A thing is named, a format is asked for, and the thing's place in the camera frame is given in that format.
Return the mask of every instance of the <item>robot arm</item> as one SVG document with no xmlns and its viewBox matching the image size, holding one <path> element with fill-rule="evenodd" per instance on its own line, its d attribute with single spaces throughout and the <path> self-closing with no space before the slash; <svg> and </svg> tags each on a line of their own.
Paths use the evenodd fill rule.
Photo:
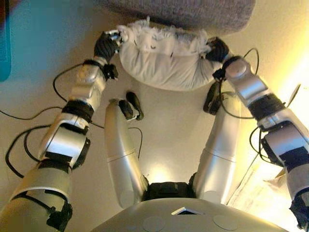
<svg viewBox="0 0 309 232">
<path fill-rule="evenodd" d="M 72 216 L 70 174 L 85 160 L 90 147 L 86 134 L 106 81 L 118 75 L 108 64 L 121 42 L 115 34 L 102 33 L 95 57 L 79 70 L 69 101 L 41 141 L 40 162 L 25 175 L 0 215 L 1 232 L 64 231 Z"/>
<path fill-rule="evenodd" d="M 267 85 L 251 71 L 242 57 L 225 57 L 217 80 L 227 80 L 242 103 L 268 134 L 262 146 L 273 164 L 285 168 L 292 198 L 291 211 L 298 227 L 309 230 L 309 132 L 294 113 L 286 108 Z"/>
</svg>

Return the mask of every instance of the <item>gray fabric cushion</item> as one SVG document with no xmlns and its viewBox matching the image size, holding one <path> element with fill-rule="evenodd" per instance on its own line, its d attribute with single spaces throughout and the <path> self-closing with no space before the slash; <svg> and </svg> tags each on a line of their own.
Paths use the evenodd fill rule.
<svg viewBox="0 0 309 232">
<path fill-rule="evenodd" d="M 113 11 L 183 29 L 206 29 L 216 35 L 243 29 L 255 0 L 95 0 Z"/>
</svg>

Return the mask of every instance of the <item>black cable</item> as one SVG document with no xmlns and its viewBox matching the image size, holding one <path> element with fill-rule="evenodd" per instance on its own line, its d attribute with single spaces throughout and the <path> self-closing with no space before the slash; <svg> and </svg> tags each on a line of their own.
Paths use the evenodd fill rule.
<svg viewBox="0 0 309 232">
<path fill-rule="evenodd" d="M 253 47 L 251 48 L 243 57 L 245 58 L 250 52 L 255 51 L 256 52 L 256 69 L 255 69 L 255 75 L 257 75 L 257 71 L 259 70 L 260 66 L 260 55 L 257 48 Z"/>
<path fill-rule="evenodd" d="M 259 155 L 260 155 L 260 158 L 263 160 L 263 161 L 265 161 L 265 162 L 267 162 L 267 163 L 271 163 L 270 161 L 268 161 L 268 160 L 265 160 L 265 159 L 269 159 L 267 156 L 264 156 L 264 155 L 262 155 L 262 143 L 261 143 L 261 140 L 262 140 L 262 131 L 260 130 L 260 132 L 259 132 Z"/>
<path fill-rule="evenodd" d="M 259 154 L 259 151 L 256 150 L 256 149 L 254 148 L 253 144 L 252 144 L 252 136 L 253 136 L 254 132 L 255 132 L 257 129 L 259 129 L 259 128 L 256 127 L 256 128 L 251 132 L 251 134 L 250 134 L 250 136 L 249 136 L 249 143 L 250 143 L 250 146 L 252 147 L 252 149 L 253 149 L 257 154 Z"/>
<path fill-rule="evenodd" d="M 13 116 L 13 115 L 10 115 L 6 112 L 3 112 L 2 110 L 0 110 L 0 113 L 4 114 L 4 115 L 7 115 L 8 117 L 12 117 L 12 118 L 15 118 L 15 119 L 19 119 L 19 120 L 33 120 L 34 118 L 36 118 L 37 116 L 39 116 L 41 113 L 43 113 L 44 111 L 47 111 L 47 110 L 51 110 L 51 109 L 62 109 L 61 107 L 59 106 L 51 106 L 51 107 L 48 107 L 46 109 L 43 109 L 41 111 L 39 111 L 37 114 L 35 114 L 34 116 L 32 117 L 29 117 L 29 118 L 22 118 L 22 117 L 16 117 L 16 116 Z"/>
<path fill-rule="evenodd" d="M 259 55 L 259 52 L 257 50 L 257 48 L 253 47 L 251 48 L 243 57 L 245 58 L 250 52 L 252 51 L 255 51 L 256 52 L 256 69 L 255 69 L 255 75 L 257 75 L 257 72 L 259 70 L 259 66 L 260 66 L 260 55 Z M 234 115 L 230 112 L 227 111 L 226 107 L 223 105 L 223 96 L 221 94 L 221 91 L 222 91 L 222 82 L 223 80 L 221 80 L 219 82 L 219 96 L 220 96 L 220 104 L 222 105 L 222 108 L 224 109 L 224 111 L 228 114 L 228 115 L 231 115 L 232 117 L 235 117 L 235 118 L 239 118 L 239 119 L 254 119 L 254 117 L 240 117 L 240 116 L 237 116 L 237 115 Z"/>
<path fill-rule="evenodd" d="M 53 88 L 54 88 L 55 93 L 56 93 L 62 100 L 64 100 L 65 102 L 68 102 L 68 101 L 67 101 L 64 97 L 62 97 L 61 94 L 60 94 L 60 93 L 57 91 L 57 89 L 56 89 L 56 80 L 57 80 L 60 76 L 62 76 L 63 74 L 65 74 L 65 73 L 67 73 L 68 71 L 71 71 L 72 69 L 75 69 L 76 67 L 81 66 L 81 65 L 83 65 L 83 63 L 75 64 L 74 66 L 72 66 L 72 67 L 70 67 L 70 68 L 68 68 L 68 69 L 66 69 L 66 70 L 64 70 L 64 71 L 62 71 L 61 73 L 59 73 L 59 74 L 54 78 L 54 80 L 53 80 Z"/>
<path fill-rule="evenodd" d="M 239 118 L 239 119 L 254 119 L 254 117 L 239 117 L 237 115 L 234 115 L 230 112 L 228 112 L 228 110 L 226 109 L 226 107 L 224 106 L 223 104 L 223 96 L 222 96 L 222 93 L 221 93 L 221 90 L 222 90 L 222 82 L 223 82 L 223 79 L 221 79 L 219 81 L 219 100 L 220 100 L 220 104 L 222 106 L 222 108 L 224 109 L 224 111 L 228 114 L 228 115 L 231 115 L 232 117 L 236 117 L 236 118 Z"/>
<path fill-rule="evenodd" d="M 35 130 L 35 129 L 40 129 L 40 128 L 47 128 L 47 127 L 50 127 L 51 124 L 48 124 L 48 125 L 42 125 L 42 126 L 36 126 L 36 127 L 32 127 L 30 129 L 27 129 L 21 133 L 19 133 L 13 140 L 13 142 L 11 143 L 9 149 L 7 150 L 6 154 L 5 154 L 5 162 L 6 164 L 8 165 L 8 167 L 12 170 L 13 173 L 15 173 L 18 177 L 20 178 L 24 178 L 24 176 L 19 173 L 14 167 L 13 165 L 11 164 L 10 162 L 10 153 L 11 153 L 11 150 L 13 149 L 14 145 L 16 144 L 17 140 L 23 135 L 23 134 L 26 134 L 28 133 L 28 131 L 32 131 L 32 130 Z"/>
<path fill-rule="evenodd" d="M 100 128 L 102 128 L 102 129 L 105 129 L 103 126 L 100 126 L 100 125 L 98 125 L 97 123 L 90 122 L 90 124 L 92 124 L 92 125 L 94 125 L 94 126 L 96 126 L 96 127 L 100 127 Z"/>
<path fill-rule="evenodd" d="M 105 129 L 103 126 L 100 126 L 100 125 L 98 125 L 98 124 L 96 124 L 96 123 L 91 122 L 91 124 L 92 124 L 92 125 L 95 125 L 96 127 Z M 139 148 L 139 155 L 138 155 L 138 159 L 140 159 L 140 150 L 141 150 L 141 145 L 142 145 L 142 143 L 143 143 L 143 132 L 142 132 L 141 129 L 138 128 L 138 127 L 129 127 L 128 129 L 137 129 L 137 130 L 140 131 L 140 148 Z"/>
<path fill-rule="evenodd" d="M 28 136 L 30 135 L 31 131 L 33 131 L 33 130 L 28 131 L 27 134 L 25 135 L 25 138 L 24 138 L 24 149 L 25 149 L 26 154 L 27 154 L 31 159 L 33 159 L 33 160 L 36 161 L 36 162 L 40 162 L 37 158 L 35 158 L 35 157 L 31 154 L 31 152 L 30 152 L 29 149 L 28 149 Z"/>
<path fill-rule="evenodd" d="M 137 129 L 140 131 L 140 149 L 139 149 L 139 155 L 138 155 L 138 159 L 140 159 L 140 150 L 141 150 L 141 145 L 143 143 L 143 132 L 141 132 L 141 129 L 138 127 L 129 127 L 129 129 Z"/>
</svg>

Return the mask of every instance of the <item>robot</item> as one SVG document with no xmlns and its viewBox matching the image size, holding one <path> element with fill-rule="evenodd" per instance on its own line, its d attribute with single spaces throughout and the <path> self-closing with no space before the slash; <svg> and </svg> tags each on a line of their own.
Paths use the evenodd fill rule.
<svg viewBox="0 0 309 232">
<path fill-rule="evenodd" d="M 42 139 L 40 162 L 23 178 L 3 209 L 1 232 L 65 230 L 72 217 L 71 173 L 86 158 L 90 146 L 86 134 L 102 91 L 109 79 L 118 76 L 109 62 L 121 43 L 121 34 L 116 30 L 102 33 L 97 40 L 94 58 L 84 62 L 69 101 Z M 213 50 L 206 58 L 222 63 L 213 76 L 220 84 L 224 80 L 231 84 L 258 127 L 268 132 L 262 139 L 263 148 L 272 163 L 285 168 L 292 198 L 290 209 L 298 227 L 308 232 L 308 129 L 252 73 L 243 57 L 234 56 L 218 38 L 209 43 Z M 227 103 L 237 108 L 233 96 Z M 216 113 L 215 123 L 189 183 L 149 184 L 140 171 L 127 128 L 128 120 L 143 118 L 139 101 L 134 94 L 127 95 L 127 101 L 111 101 L 105 117 L 107 162 L 118 202 L 125 210 L 93 232 L 285 231 L 224 205 L 235 168 L 237 136 L 233 131 L 239 120 L 226 114 L 220 105 L 214 104 L 211 111 Z"/>
</svg>

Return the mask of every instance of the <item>beige floor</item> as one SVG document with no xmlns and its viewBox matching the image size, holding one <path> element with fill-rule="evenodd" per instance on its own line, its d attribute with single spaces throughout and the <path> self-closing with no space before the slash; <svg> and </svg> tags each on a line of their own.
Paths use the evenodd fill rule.
<svg viewBox="0 0 309 232">
<path fill-rule="evenodd" d="M 52 90 L 53 77 L 61 70 L 82 62 L 93 55 L 93 46 L 102 30 L 127 24 L 133 18 L 114 14 L 106 9 L 93 8 L 91 1 L 24 0 L 15 5 L 11 15 L 12 73 L 0 83 L 0 109 L 16 116 L 31 116 L 42 108 L 63 102 Z M 237 54 L 252 46 L 260 51 L 260 74 L 269 86 L 282 97 L 291 94 L 297 82 L 290 74 L 301 60 L 305 44 L 304 0 L 257 0 L 249 26 L 242 32 L 223 39 Z M 249 61 L 255 67 L 255 57 Z M 112 60 L 119 71 L 119 81 L 109 82 L 103 92 L 102 105 L 93 120 L 103 125 L 105 108 L 111 98 L 123 98 L 133 90 L 140 98 L 145 119 L 132 122 L 140 127 L 144 140 L 140 156 L 142 171 L 154 181 L 188 181 L 198 165 L 200 153 L 210 133 L 214 117 L 202 112 L 209 87 L 193 92 L 172 92 L 155 89 L 131 78 L 121 68 L 118 57 Z M 61 77 L 59 91 L 67 96 L 74 83 L 75 72 Z M 0 115 L 0 208 L 8 201 L 20 179 L 5 166 L 4 153 L 12 139 L 28 127 L 50 123 L 58 110 L 44 113 L 34 121 L 18 121 Z M 242 122 L 239 143 L 237 185 L 254 153 L 249 149 L 248 136 L 254 122 Z M 30 149 L 35 152 L 42 131 L 30 136 Z M 73 173 L 73 218 L 67 231 L 89 231 L 112 217 L 121 209 L 116 203 L 107 170 L 104 151 L 104 131 L 91 127 L 92 146 L 85 164 Z M 140 135 L 132 131 L 136 147 Z M 25 156 L 22 143 L 17 143 L 12 163 L 22 173 L 34 165 Z"/>
</svg>

